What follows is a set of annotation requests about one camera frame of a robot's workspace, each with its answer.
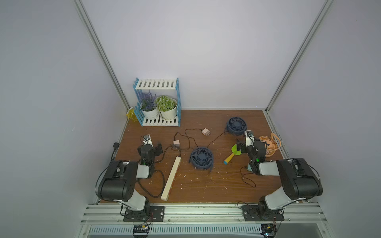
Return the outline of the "cream power strip red sockets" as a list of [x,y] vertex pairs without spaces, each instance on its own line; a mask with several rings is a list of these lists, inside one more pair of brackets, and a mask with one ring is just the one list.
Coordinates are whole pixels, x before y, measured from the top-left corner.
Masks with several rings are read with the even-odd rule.
[[181,164],[181,161],[182,161],[182,158],[177,156],[174,163],[173,163],[172,169],[170,171],[169,177],[167,179],[163,193],[161,195],[161,200],[163,200],[163,201],[167,201],[169,198],[169,193],[170,193],[170,190],[172,188],[173,181],[175,179],[175,176],[177,174],[177,170]]

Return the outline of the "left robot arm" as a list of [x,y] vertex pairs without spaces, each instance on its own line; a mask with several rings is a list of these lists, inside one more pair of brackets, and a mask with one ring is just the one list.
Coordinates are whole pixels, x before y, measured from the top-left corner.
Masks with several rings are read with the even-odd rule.
[[113,161],[99,177],[95,193],[104,201],[119,202],[126,211],[124,220],[148,221],[151,217],[150,204],[147,197],[136,191],[136,182],[150,179],[155,170],[155,157],[163,153],[161,143],[156,147],[149,143],[138,148],[139,161]]

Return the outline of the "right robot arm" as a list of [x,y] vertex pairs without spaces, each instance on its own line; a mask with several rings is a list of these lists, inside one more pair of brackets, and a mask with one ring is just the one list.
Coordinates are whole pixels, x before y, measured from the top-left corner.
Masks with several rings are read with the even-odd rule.
[[254,140],[248,145],[237,141],[237,150],[249,157],[248,170],[257,176],[277,176],[281,187],[262,196],[257,205],[242,205],[246,221],[284,221],[284,208],[296,201],[322,195],[318,176],[303,158],[266,161],[266,144]]

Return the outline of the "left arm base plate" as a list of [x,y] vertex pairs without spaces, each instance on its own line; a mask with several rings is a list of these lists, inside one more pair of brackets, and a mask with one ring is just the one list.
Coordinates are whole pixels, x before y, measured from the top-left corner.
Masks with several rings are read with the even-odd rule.
[[142,211],[126,210],[123,221],[124,222],[163,222],[165,213],[165,206],[150,206],[144,208]]

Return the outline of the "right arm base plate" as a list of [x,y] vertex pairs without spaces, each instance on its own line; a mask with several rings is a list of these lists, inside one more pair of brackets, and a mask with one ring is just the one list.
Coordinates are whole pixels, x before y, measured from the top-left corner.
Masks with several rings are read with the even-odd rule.
[[270,210],[259,205],[243,205],[241,206],[245,221],[256,222],[280,222],[284,221],[284,212],[282,209]]

